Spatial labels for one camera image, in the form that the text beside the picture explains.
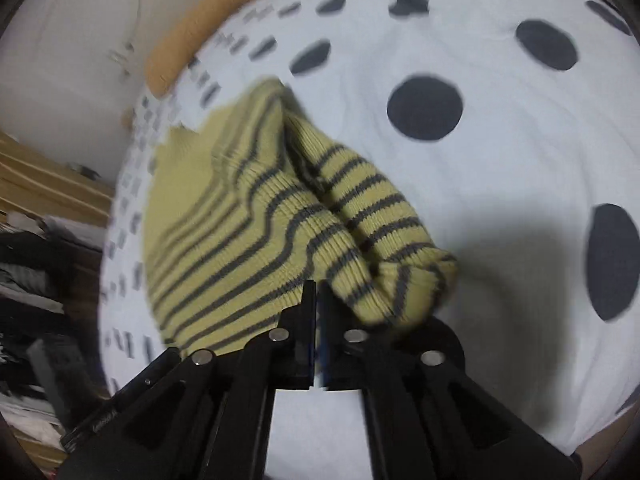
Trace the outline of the yellow grey striped knit sweater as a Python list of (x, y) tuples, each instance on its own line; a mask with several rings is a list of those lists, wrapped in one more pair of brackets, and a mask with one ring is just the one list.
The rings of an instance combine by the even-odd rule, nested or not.
[(201, 129), (170, 129), (153, 162), (146, 289), (160, 336), (183, 352), (242, 348), (308, 281), (382, 330), (421, 323), (456, 284), (456, 258), (404, 194), (315, 127), (276, 78)]

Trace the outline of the wooden shelf with clutter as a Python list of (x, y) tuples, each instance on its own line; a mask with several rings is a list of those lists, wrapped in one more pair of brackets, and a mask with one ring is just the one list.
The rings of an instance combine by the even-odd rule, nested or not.
[(63, 426), (27, 355), (40, 338), (70, 337), (93, 394), (106, 396), (98, 310), (113, 189), (8, 134), (1, 137), (1, 428), (52, 479)]

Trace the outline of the white black-dotted bed cover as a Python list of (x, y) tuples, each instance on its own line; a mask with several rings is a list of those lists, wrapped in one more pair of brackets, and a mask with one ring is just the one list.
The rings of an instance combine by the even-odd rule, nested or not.
[(380, 168), (461, 266), (471, 377), (603, 479), (639, 433), (639, 46), (601, 0), (255, 0), (144, 92), (101, 276), (121, 389), (163, 351), (142, 222), (156, 149), (253, 81)]

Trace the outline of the orange knit pillow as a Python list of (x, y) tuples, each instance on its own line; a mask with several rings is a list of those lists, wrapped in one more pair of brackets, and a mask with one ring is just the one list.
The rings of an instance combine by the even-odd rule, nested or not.
[(157, 99), (164, 96), (204, 42), (227, 18), (252, 0), (200, 0), (155, 45), (145, 62), (146, 86)]

